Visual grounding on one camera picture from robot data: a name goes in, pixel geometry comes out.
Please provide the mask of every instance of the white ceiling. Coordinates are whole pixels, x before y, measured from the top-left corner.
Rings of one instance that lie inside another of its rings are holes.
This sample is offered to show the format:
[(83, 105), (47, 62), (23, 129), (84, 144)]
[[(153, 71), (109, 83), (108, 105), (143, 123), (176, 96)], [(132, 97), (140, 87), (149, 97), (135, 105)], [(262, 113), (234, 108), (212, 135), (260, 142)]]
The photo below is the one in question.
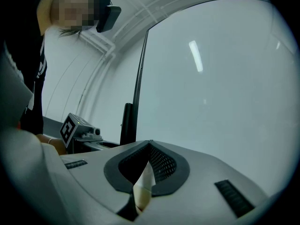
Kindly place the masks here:
[[(210, 0), (112, 0), (122, 12), (110, 31), (102, 33), (116, 45), (116, 51), (123, 53), (137, 40), (142, 38), (146, 30), (173, 13), (195, 4)], [(92, 28), (86, 34), (103, 42), (96, 29)]]

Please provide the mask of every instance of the black headset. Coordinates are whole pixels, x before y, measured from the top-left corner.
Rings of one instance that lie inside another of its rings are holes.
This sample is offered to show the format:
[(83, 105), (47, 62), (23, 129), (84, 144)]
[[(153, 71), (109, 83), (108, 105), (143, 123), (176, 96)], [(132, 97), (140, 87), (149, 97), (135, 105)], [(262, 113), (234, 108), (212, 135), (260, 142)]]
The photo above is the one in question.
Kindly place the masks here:
[(112, 6), (111, 0), (100, 0), (97, 32), (105, 32), (112, 29), (121, 11), (120, 7)]

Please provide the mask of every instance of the white wall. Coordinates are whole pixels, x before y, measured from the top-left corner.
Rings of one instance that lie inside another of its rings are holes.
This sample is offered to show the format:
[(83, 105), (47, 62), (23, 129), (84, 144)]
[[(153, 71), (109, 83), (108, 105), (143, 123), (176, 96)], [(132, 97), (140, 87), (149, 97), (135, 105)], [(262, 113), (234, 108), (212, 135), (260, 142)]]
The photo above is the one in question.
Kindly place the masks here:
[(93, 119), (105, 140), (119, 143), (125, 103), (132, 103), (143, 39), (131, 47), (112, 66), (99, 91)]
[(47, 72), (42, 93), (43, 115), (64, 121), (75, 113), (84, 87), (102, 53), (77, 36), (59, 37), (59, 31), (46, 32)]
[(149, 31), (137, 141), (211, 154), (274, 194), (299, 158), (296, 55), (291, 33), (267, 2), (217, 0), (173, 14)]

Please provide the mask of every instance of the person's arm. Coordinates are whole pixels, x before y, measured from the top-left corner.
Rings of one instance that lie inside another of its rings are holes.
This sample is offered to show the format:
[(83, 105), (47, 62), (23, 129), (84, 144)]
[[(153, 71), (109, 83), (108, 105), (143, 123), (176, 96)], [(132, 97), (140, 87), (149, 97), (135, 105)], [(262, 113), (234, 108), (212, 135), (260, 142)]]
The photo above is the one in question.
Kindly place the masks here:
[(36, 136), (41, 143), (49, 143), (50, 145), (54, 146), (59, 155), (67, 154), (65, 144), (61, 139), (51, 139), (50, 137), (43, 134), (37, 134)]

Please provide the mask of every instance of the person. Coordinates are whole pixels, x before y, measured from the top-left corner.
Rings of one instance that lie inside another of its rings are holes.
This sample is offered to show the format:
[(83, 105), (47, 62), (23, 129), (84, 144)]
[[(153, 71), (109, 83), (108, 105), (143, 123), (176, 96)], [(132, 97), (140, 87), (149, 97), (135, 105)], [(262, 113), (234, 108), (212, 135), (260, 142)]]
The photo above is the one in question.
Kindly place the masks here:
[(62, 36), (68, 36), (90, 29), (99, 20), (99, 0), (10, 0), (3, 6), (4, 47), (33, 93), (20, 119), (20, 127), (35, 134), (42, 143), (53, 145), (59, 155), (66, 154), (61, 139), (43, 135), (42, 89), (47, 71), (45, 32), (56, 26), (61, 28)]

